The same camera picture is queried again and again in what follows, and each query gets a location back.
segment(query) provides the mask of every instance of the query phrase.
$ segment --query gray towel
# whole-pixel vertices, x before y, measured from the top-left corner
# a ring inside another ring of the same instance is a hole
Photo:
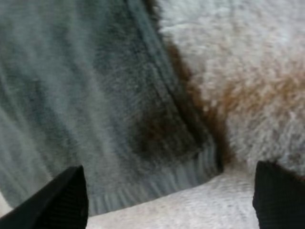
[[[90,215],[221,171],[140,0],[1,1],[1,191],[16,207],[79,164]]]

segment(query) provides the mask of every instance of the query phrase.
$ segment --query white fur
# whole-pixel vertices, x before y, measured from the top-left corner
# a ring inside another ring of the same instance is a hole
[[[305,1],[158,2],[160,31],[232,159],[250,172],[271,160],[305,175]]]

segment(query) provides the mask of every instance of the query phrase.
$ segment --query fabric edge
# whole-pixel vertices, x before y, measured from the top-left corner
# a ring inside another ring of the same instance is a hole
[[[221,173],[221,171],[207,171],[217,167],[216,157],[209,160],[211,163],[209,166],[206,165],[206,158],[214,155],[213,150],[212,153],[201,152],[178,166],[164,168],[153,178],[148,177],[138,184],[125,185],[116,192],[89,198],[90,216],[132,207],[201,185]]]

